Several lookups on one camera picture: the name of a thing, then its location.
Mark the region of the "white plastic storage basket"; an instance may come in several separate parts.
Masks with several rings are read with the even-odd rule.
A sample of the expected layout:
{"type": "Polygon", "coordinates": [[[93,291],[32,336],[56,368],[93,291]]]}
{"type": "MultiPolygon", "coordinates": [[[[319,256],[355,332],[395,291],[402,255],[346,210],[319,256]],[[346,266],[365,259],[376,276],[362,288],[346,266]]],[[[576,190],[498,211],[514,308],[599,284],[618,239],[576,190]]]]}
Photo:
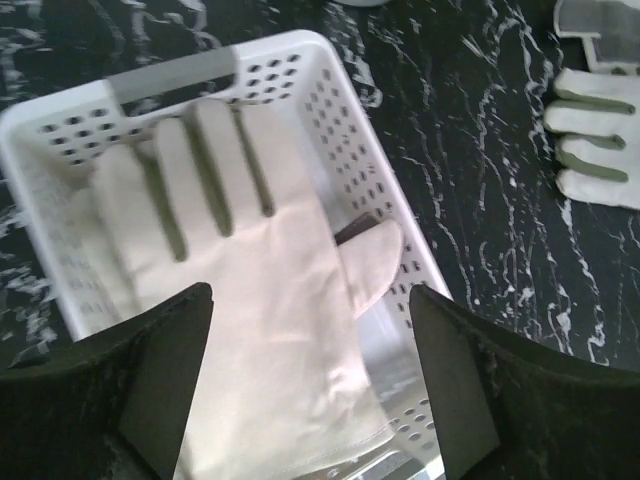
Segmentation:
{"type": "Polygon", "coordinates": [[[294,30],[208,50],[25,101],[1,115],[1,165],[28,217],[37,257],[75,340],[116,315],[79,247],[68,205],[109,146],[146,139],[186,104],[136,115],[129,103],[204,82],[229,102],[263,103],[287,123],[333,229],[363,213],[392,218],[405,250],[386,295],[359,321],[372,383],[395,432],[389,446],[321,472],[324,479],[440,479],[436,430],[414,341],[409,293],[447,285],[339,56],[323,36],[294,30]]]}

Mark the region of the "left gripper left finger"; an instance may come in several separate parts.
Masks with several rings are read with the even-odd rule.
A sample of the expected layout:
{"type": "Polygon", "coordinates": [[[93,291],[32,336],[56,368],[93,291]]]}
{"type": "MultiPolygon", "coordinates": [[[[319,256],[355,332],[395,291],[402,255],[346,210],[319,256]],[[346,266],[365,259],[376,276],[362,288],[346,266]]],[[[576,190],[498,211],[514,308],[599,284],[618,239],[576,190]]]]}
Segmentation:
{"type": "Polygon", "coordinates": [[[172,478],[213,308],[210,285],[196,283],[2,370],[2,478],[172,478]]]}

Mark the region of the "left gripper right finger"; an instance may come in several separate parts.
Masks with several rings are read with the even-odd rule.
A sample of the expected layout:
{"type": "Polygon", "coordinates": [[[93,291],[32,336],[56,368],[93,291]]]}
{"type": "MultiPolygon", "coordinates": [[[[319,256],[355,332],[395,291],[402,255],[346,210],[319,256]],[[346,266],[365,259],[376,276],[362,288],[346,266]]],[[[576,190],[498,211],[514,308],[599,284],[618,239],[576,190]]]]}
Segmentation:
{"type": "Polygon", "coordinates": [[[409,307],[446,478],[638,478],[638,373],[552,350],[424,284],[409,307]]]}

